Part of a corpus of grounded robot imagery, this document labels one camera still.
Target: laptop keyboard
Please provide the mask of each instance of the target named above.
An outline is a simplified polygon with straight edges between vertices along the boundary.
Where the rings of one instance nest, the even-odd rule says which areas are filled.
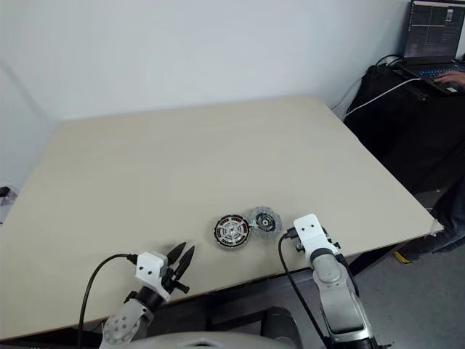
[[[460,71],[459,67],[451,67],[447,69],[429,69],[425,71],[419,71],[418,74],[421,78],[428,78],[435,80],[439,75],[449,73],[450,71]]]

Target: laptop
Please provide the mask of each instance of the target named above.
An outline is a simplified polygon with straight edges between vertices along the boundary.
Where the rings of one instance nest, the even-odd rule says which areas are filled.
[[[465,1],[412,0],[398,67],[447,95],[465,93],[458,84],[434,82],[441,74],[465,71],[465,65],[455,60],[464,18]]]

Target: black cable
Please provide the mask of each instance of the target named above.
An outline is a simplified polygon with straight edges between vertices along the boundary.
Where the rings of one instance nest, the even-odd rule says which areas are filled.
[[[279,242],[278,242],[278,253],[279,253],[279,258],[281,260],[281,264],[283,265],[283,268],[284,268],[284,272],[286,273],[286,276],[288,277],[289,281],[291,282],[292,288],[296,292],[297,297],[300,300],[300,303],[302,303],[302,305],[304,306],[305,312],[307,313],[308,317],[310,318],[310,321],[312,322],[316,332],[318,333],[318,336],[320,337],[320,339],[323,342],[323,344],[325,345],[325,347],[327,349],[329,349],[330,347],[328,346],[328,341],[326,340],[325,336],[321,332],[321,329],[318,326],[318,323],[315,320],[315,317],[313,316],[312,311],[308,308],[307,302],[305,302],[305,299],[303,298],[302,293],[300,293],[299,289],[297,288],[296,283],[294,282],[294,280],[292,279],[291,274],[289,273],[289,269],[288,269],[288,267],[286,265],[286,262],[284,261],[283,250],[281,248],[281,244],[283,243],[283,240],[286,237],[287,237],[287,234],[284,234],[283,236],[280,237]]]
[[[349,89],[347,89],[347,91],[342,95],[341,99],[338,101],[338,103],[336,103],[335,105],[332,105],[331,107],[329,107],[331,110],[333,110],[335,107],[337,107],[339,104],[342,103],[342,101],[345,99],[345,97],[349,94],[350,91],[352,91],[352,89],[354,88],[354,86],[360,81],[363,79],[363,77],[365,76],[366,72],[360,77],[358,78],[357,80],[355,80],[354,82],[352,82],[352,85],[350,85]]]
[[[382,60],[388,58],[388,57],[400,57],[399,55],[385,55],[384,57],[381,57],[378,62],[376,62],[375,65],[378,65],[379,63],[381,63]]]
[[[94,272],[92,273],[89,279],[89,282],[87,283],[86,291],[84,292],[84,298],[82,300],[81,314],[79,315],[79,326],[78,326],[78,349],[82,349],[82,334],[84,332],[84,314],[86,312],[87,300],[89,299],[90,289],[92,287],[92,283],[94,282],[95,276],[97,276],[97,273],[103,267],[103,265],[119,257],[124,257],[130,260],[133,264],[137,263],[137,256],[135,254],[118,253],[105,259],[103,262],[101,262],[98,265],[98,267],[95,268]]]
[[[387,63],[386,67],[392,67],[393,64],[399,62],[400,60],[402,60],[402,58],[396,58],[395,60],[392,60],[391,62]]]

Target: yellow shoe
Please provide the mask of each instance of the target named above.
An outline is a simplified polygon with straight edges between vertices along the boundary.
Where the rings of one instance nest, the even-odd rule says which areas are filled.
[[[398,251],[394,252],[394,257],[396,260],[398,260],[400,263],[406,265],[406,264],[411,264],[412,261],[408,260],[404,256],[402,256]]]

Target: person's hand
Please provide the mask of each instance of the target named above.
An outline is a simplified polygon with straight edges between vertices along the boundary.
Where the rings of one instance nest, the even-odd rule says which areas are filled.
[[[434,82],[456,82],[465,87],[465,73],[463,71],[451,71],[446,74],[439,75]]]

